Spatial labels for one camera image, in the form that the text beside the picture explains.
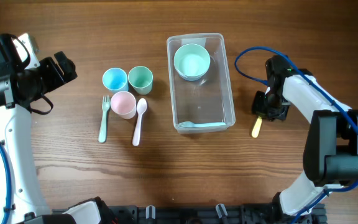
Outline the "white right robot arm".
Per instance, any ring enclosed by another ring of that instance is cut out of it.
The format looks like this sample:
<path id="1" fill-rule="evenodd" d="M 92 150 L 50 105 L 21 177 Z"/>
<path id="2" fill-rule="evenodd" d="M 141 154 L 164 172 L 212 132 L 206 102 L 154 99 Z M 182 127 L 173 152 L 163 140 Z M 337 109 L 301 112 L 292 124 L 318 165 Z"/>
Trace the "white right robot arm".
<path id="1" fill-rule="evenodd" d="M 303 172 L 273 200 L 278 219 L 294 220 L 331 193 L 358 185 L 358 110 L 338 102 L 286 57 L 274 55 L 265 68 L 268 88 L 255 94 L 252 113 L 259 120 L 283 121 L 293 105 L 310 124 Z"/>

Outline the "green plastic bowl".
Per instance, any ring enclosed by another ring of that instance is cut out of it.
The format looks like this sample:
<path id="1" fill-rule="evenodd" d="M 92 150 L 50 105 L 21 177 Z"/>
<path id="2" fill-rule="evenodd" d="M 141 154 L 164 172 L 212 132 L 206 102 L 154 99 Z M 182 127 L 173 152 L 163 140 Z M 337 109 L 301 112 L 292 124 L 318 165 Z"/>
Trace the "green plastic bowl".
<path id="1" fill-rule="evenodd" d="M 174 54 L 175 70 L 180 75 L 205 75 L 211 65 L 208 51 L 198 44 L 182 45 Z"/>

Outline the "light blue plastic fork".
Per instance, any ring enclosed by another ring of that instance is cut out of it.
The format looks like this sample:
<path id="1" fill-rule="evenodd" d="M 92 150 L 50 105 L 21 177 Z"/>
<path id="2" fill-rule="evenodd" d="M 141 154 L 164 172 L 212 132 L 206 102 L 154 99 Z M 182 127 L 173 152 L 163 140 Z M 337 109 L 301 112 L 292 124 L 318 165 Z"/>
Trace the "light blue plastic fork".
<path id="1" fill-rule="evenodd" d="M 177 124 L 178 128 L 208 128 L 215 126 L 225 126 L 224 122 L 213 122 L 213 123 L 193 123 L 191 121 L 184 121 Z"/>

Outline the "yellow plastic fork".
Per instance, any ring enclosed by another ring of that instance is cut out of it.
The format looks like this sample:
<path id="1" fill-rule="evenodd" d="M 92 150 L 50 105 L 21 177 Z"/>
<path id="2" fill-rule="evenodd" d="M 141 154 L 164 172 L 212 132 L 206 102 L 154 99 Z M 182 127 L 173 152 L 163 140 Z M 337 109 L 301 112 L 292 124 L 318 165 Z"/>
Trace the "yellow plastic fork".
<path id="1" fill-rule="evenodd" d="M 262 117 L 258 116 L 257 119 L 255 120 L 254 126 L 251 131 L 251 136 L 253 138 L 257 138 L 259 136 L 262 122 L 263 122 Z"/>

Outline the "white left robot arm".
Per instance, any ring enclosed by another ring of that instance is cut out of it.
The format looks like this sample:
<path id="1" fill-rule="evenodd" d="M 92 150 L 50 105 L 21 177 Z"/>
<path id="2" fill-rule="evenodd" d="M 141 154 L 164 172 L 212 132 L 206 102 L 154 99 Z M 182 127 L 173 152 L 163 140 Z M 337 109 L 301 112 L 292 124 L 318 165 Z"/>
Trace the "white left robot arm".
<path id="1" fill-rule="evenodd" d="M 40 190 L 31 144 L 32 102 L 77 77 L 63 52 L 42 60 L 32 36 L 0 34 L 0 223 L 50 214 Z"/>

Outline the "blue plastic cup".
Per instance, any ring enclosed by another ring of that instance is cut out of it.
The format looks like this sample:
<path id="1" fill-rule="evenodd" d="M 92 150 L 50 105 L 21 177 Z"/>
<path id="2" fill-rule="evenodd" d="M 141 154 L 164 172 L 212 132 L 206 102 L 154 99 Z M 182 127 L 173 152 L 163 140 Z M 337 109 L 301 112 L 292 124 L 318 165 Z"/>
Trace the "blue plastic cup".
<path id="1" fill-rule="evenodd" d="M 121 68 L 110 68 L 103 74 L 103 85 L 112 93 L 129 90 L 127 73 Z"/>

